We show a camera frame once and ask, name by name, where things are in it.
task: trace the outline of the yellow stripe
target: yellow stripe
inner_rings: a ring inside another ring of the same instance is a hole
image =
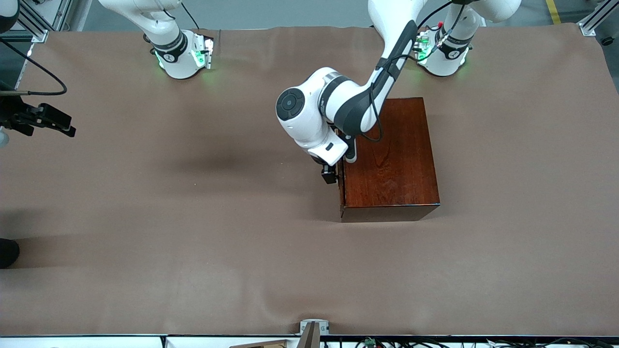
[[[552,18],[552,23],[561,24],[559,12],[556,11],[555,0],[546,0],[546,6],[548,6],[548,11],[550,11],[550,18]]]

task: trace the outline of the table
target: table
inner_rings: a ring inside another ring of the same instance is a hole
[[[614,335],[619,98],[577,26],[480,28],[424,97],[441,207],[342,224],[336,185],[275,118],[279,93],[332,66],[363,82],[371,28],[216,33],[214,69],[173,80],[142,35],[50,33],[33,58],[69,92],[73,139],[0,152],[3,334]],[[31,64],[21,88],[57,88]]]

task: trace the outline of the brown wooden box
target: brown wooden box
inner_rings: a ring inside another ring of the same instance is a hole
[[[383,139],[357,137],[357,161],[338,164],[342,222],[416,221],[440,205],[423,99],[387,99],[380,118]]]

